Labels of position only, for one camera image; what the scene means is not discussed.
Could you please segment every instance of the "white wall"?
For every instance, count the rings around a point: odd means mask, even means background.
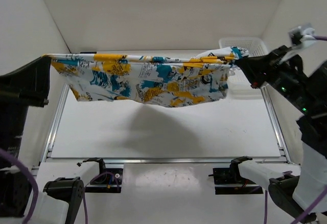
[[[288,30],[298,24],[312,23],[317,35],[327,36],[327,0],[282,0],[278,10],[263,34],[263,40],[270,49],[290,45]],[[303,51],[301,56],[307,75],[311,74],[327,59],[327,42],[317,43]],[[292,105],[276,91],[270,91],[271,98],[282,126],[282,131],[294,162],[301,162],[301,132],[296,120],[300,116]]]
[[[0,0],[0,75],[46,53],[67,53],[67,47],[43,0]],[[29,108],[19,157],[37,164],[57,107],[63,79],[51,70],[50,103]]]
[[[44,0],[72,52],[212,49],[261,36],[281,0]]]

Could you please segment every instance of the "yellow and blue print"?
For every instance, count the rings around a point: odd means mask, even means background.
[[[228,72],[248,51],[227,47],[193,58],[121,54],[49,54],[78,101],[131,99],[184,107],[227,95]]]

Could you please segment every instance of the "cable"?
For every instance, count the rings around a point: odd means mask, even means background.
[[[117,184],[117,191],[119,192],[119,183],[118,183],[118,180],[117,178],[114,176],[113,173],[111,172],[103,172],[99,175],[97,175],[96,177],[94,177],[89,183],[87,183],[84,187],[84,194],[83,194],[83,206],[84,206],[84,215],[85,215],[85,224],[88,224],[88,214],[87,214],[87,206],[86,206],[86,199],[85,199],[85,190],[86,190],[86,187],[88,184],[90,184],[91,182],[94,182],[97,178],[100,178],[101,176],[104,176],[104,175],[111,175],[112,178],[115,180],[116,184]]]
[[[267,224],[268,218],[268,191],[265,190],[265,217],[264,217],[264,224]]]
[[[326,36],[312,35],[312,37],[314,37],[316,40],[327,41],[327,37]]]
[[[98,181],[95,181],[95,180],[94,180],[94,182],[97,183],[97,184],[101,184],[101,183],[104,183],[104,182],[106,181],[106,179],[107,179],[107,174],[105,175],[103,181],[98,182]]]
[[[243,189],[244,187],[246,187],[246,185],[248,184],[249,180],[246,179],[245,182],[243,183],[243,185],[241,187],[236,187],[235,190],[240,190]]]
[[[258,187],[253,188],[253,190],[251,190],[249,192],[249,194],[254,193],[255,191],[259,190],[260,188],[261,188],[261,186],[258,186]]]
[[[0,157],[7,160],[13,165],[16,165],[18,169],[20,170],[21,173],[23,173],[24,176],[26,176],[27,180],[30,182],[32,185],[33,189],[33,199],[31,202],[31,206],[29,209],[29,212],[27,213],[25,219],[22,221],[22,224],[26,224],[29,222],[31,219],[35,206],[36,206],[36,201],[39,195],[39,188],[37,186],[36,180],[34,179],[33,175],[30,173],[30,171],[21,163],[18,159],[16,159],[14,156],[9,154],[8,152],[4,151],[3,149],[0,148]]]
[[[108,181],[108,184],[107,184],[107,188],[110,188],[110,186],[111,186],[111,182],[112,182],[112,177],[109,177],[109,181]]]
[[[307,207],[307,209],[304,210],[301,215],[299,215],[294,221],[292,221],[291,224],[297,224],[298,222],[302,221],[303,218],[305,218],[306,215],[308,215],[326,195],[327,186],[324,191],[322,191],[322,193],[309,205],[309,207]]]

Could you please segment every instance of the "white plastic basket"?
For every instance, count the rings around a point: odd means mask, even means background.
[[[267,47],[260,38],[256,37],[235,37],[222,38],[219,40],[219,47],[236,46],[246,48],[251,57],[263,56],[268,54]],[[262,98],[259,89],[252,89],[245,75],[239,68],[232,68],[228,78],[229,90],[239,98]]]

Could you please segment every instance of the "black clamp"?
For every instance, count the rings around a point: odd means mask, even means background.
[[[51,57],[43,56],[0,76],[0,102],[44,107],[49,103]]]
[[[272,201],[294,218],[303,213],[303,209],[293,199],[293,192],[297,186],[299,177],[292,175],[284,175],[283,179],[269,179],[268,192]],[[300,222],[309,223],[317,218],[315,213],[306,215]]]
[[[74,224],[84,196],[83,181],[79,177],[70,179],[58,178],[54,181],[47,182],[43,192],[69,204],[65,224]]]
[[[85,162],[97,162],[99,163],[99,174],[102,174],[103,172],[106,171],[106,163],[104,162],[104,160],[102,158],[89,158],[89,159],[85,159],[83,160],[83,163]]]
[[[230,166],[229,166],[230,173],[234,177],[234,180],[236,182],[239,182],[239,181],[243,180],[243,177],[241,177],[241,175],[240,175],[239,164],[243,163],[245,161],[248,161],[248,160],[252,160],[252,158],[248,157],[248,156],[242,156],[242,157],[233,159],[230,162]]]
[[[302,32],[300,29],[298,29],[297,31],[293,32],[290,34],[290,38],[291,38],[291,42],[292,42],[292,45],[300,45],[302,44],[302,38],[303,38],[303,35],[302,35]]]

